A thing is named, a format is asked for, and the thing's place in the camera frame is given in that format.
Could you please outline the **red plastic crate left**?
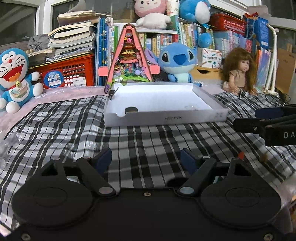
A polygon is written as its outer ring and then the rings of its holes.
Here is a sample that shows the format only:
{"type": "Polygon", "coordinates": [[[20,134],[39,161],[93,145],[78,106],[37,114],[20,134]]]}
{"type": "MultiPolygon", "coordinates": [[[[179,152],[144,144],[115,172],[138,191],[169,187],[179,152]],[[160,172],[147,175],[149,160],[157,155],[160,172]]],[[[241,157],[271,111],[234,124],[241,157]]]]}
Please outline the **red plastic crate left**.
{"type": "Polygon", "coordinates": [[[94,85],[94,54],[84,54],[70,59],[29,68],[28,72],[39,72],[38,82],[45,89],[67,86],[94,85]]]}

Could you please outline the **black round lid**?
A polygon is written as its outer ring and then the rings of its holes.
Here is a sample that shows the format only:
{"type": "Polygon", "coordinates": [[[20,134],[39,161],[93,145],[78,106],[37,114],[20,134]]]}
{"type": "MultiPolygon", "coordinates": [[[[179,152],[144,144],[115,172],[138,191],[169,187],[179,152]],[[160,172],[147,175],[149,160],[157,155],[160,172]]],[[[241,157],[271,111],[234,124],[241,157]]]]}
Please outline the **black round lid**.
{"type": "Polygon", "coordinates": [[[138,113],[138,108],[130,106],[128,108],[125,109],[125,114],[129,114],[129,113],[138,113]]]}

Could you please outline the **orange red oblong object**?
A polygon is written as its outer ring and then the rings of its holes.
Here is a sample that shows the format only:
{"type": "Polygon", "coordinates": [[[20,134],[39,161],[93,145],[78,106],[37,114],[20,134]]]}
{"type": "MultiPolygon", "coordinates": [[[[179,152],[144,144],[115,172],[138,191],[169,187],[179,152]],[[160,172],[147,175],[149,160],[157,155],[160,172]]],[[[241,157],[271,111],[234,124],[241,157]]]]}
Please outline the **orange red oblong object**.
{"type": "Polygon", "coordinates": [[[244,160],[244,157],[245,157],[244,152],[240,152],[238,154],[238,159],[244,160]]]}

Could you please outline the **brown round nut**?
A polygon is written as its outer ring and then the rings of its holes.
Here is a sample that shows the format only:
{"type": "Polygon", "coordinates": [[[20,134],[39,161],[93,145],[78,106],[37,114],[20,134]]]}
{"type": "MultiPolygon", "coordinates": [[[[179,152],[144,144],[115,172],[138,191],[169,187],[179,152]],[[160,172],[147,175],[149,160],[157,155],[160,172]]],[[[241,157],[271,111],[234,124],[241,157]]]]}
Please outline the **brown round nut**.
{"type": "Polygon", "coordinates": [[[262,162],[262,163],[266,163],[268,161],[268,155],[267,153],[265,154],[262,154],[259,158],[259,161],[262,162]]]}

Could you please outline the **red plastic basket right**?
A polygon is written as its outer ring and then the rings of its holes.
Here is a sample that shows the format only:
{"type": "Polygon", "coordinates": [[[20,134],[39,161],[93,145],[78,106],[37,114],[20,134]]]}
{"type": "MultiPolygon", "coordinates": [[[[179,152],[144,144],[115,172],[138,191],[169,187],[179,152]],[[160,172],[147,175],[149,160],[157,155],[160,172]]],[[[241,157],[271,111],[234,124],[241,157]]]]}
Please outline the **red plastic basket right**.
{"type": "Polygon", "coordinates": [[[209,21],[214,31],[233,31],[245,34],[245,22],[225,13],[212,13],[209,21]]]}

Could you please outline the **pink bubble wrap sheet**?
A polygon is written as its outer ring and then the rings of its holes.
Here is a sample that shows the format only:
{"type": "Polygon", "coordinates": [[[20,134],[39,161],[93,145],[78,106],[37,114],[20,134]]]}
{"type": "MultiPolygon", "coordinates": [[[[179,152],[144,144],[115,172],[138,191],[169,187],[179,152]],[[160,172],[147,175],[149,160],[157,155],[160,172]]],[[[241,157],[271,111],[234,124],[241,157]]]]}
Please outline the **pink bubble wrap sheet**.
{"type": "Polygon", "coordinates": [[[4,114],[1,130],[8,135],[1,170],[43,166],[51,158],[74,161],[94,157],[110,146],[103,122],[107,97],[102,87],[47,90],[17,114],[4,114]]]}

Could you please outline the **wooden drawer box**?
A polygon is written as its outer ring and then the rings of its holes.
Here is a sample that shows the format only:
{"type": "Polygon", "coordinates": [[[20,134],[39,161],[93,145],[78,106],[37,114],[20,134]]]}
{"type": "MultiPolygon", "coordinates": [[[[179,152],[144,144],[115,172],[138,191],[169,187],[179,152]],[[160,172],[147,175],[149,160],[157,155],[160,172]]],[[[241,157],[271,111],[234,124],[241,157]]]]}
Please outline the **wooden drawer box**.
{"type": "Polygon", "coordinates": [[[221,80],[222,70],[216,68],[205,68],[196,65],[190,71],[195,80],[221,80]]]}

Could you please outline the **brown haired baby doll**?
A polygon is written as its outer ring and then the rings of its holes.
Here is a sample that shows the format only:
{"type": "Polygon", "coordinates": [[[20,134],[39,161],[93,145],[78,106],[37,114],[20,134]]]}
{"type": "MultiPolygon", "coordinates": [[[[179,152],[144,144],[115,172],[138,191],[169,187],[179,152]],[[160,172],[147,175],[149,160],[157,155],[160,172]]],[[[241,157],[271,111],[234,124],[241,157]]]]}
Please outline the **brown haired baby doll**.
{"type": "Polygon", "coordinates": [[[256,73],[256,65],[251,54],[243,48],[233,49],[223,64],[223,90],[235,95],[239,95],[242,90],[256,95],[256,73]]]}

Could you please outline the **stack of books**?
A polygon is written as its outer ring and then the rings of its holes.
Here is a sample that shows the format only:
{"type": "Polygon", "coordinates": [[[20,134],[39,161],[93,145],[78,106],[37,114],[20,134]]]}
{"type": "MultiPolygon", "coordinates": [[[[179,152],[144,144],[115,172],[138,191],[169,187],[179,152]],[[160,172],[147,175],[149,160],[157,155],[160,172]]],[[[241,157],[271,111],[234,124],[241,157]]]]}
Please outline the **stack of books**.
{"type": "Polygon", "coordinates": [[[113,23],[110,15],[74,11],[57,16],[59,26],[48,34],[29,39],[26,54],[30,65],[41,65],[94,52],[97,42],[113,23]]]}

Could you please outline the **paper cup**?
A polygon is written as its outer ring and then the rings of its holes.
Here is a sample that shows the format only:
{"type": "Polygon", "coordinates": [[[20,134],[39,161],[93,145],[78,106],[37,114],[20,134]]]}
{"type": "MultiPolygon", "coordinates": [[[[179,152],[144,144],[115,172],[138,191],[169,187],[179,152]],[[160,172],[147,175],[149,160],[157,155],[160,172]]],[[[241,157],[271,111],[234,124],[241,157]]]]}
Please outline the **paper cup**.
{"type": "Polygon", "coordinates": [[[166,0],[166,14],[178,16],[180,11],[180,0],[166,0]]]}

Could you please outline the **Doraemon plush toy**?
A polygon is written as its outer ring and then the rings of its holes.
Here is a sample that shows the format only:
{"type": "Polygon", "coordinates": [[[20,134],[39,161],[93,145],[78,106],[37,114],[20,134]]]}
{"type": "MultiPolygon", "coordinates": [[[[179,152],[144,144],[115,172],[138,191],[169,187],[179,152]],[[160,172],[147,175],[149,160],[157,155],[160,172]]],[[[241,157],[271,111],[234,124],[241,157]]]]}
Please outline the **Doraemon plush toy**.
{"type": "Polygon", "coordinates": [[[28,74],[29,58],[18,48],[1,53],[1,109],[9,114],[17,113],[31,98],[43,93],[43,84],[38,82],[39,72],[28,74]]]}

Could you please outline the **blue gift bag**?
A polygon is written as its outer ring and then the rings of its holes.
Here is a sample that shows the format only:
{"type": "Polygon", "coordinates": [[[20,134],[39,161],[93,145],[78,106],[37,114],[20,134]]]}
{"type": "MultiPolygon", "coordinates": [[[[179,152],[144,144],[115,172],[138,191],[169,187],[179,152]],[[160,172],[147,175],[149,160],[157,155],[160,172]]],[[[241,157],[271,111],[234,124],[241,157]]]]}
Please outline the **blue gift bag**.
{"type": "Polygon", "coordinates": [[[244,37],[248,40],[255,39],[260,47],[264,49],[269,48],[269,23],[267,19],[264,19],[254,13],[252,15],[245,13],[243,16],[245,22],[245,34],[244,37]]]}

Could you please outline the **white shallow cardboard box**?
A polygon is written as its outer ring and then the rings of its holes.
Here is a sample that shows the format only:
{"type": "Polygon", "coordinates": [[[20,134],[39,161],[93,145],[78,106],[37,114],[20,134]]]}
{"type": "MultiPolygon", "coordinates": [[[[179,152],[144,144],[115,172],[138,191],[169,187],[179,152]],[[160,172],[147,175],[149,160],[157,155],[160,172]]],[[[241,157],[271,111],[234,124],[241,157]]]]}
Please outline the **white shallow cardboard box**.
{"type": "Polygon", "coordinates": [[[128,83],[107,98],[106,127],[155,126],[226,121],[229,109],[192,83],[128,83]],[[138,113],[125,114],[133,106],[138,113]]]}

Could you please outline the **white colourful pencil box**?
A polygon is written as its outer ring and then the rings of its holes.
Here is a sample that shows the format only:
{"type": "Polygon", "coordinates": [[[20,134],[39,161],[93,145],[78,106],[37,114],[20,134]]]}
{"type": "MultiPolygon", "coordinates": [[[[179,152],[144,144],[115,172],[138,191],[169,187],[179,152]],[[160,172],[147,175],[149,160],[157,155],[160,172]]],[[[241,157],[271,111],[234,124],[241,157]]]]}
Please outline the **white colourful pencil box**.
{"type": "Polygon", "coordinates": [[[222,52],[219,50],[198,48],[197,58],[202,68],[222,68],[222,52]]]}

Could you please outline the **pink white bunny plush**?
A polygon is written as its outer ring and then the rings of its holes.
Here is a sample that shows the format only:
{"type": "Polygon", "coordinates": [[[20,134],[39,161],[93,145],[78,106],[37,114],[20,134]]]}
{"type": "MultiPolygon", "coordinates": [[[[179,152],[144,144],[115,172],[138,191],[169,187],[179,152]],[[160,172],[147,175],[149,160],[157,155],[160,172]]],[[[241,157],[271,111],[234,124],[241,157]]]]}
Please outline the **pink white bunny plush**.
{"type": "Polygon", "coordinates": [[[136,24],[148,29],[166,29],[171,18],[165,15],[165,0],[136,0],[134,11],[139,19],[136,24]]]}

